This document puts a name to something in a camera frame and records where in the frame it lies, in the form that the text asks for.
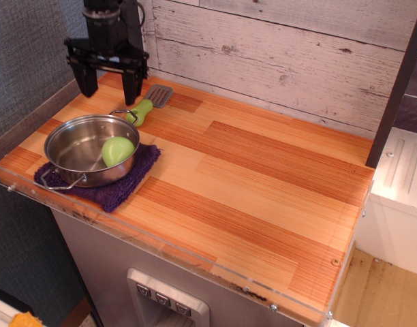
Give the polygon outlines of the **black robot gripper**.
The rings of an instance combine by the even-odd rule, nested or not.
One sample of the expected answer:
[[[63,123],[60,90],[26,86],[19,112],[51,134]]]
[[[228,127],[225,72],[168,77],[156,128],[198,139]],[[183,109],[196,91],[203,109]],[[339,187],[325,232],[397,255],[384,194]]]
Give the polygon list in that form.
[[[74,73],[80,92],[91,97],[98,90],[97,71],[122,75],[125,104],[132,105],[142,90],[144,74],[125,71],[121,47],[126,30],[121,9],[83,9],[87,37],[67,38],[67,63]]]

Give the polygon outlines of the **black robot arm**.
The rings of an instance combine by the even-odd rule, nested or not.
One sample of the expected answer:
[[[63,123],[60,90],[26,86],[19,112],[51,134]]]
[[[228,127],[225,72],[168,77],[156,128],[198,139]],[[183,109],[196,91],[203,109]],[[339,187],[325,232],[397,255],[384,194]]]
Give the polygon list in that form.
[[[132,105],[148,78],[149,54],[144,50],[142,26],[146,14],[139,1],[84,1],[82,14],[87,38],[67,38],[67,63],[80,92],[91,97],[98,90],[97,71],[121,75],[125,103]]]

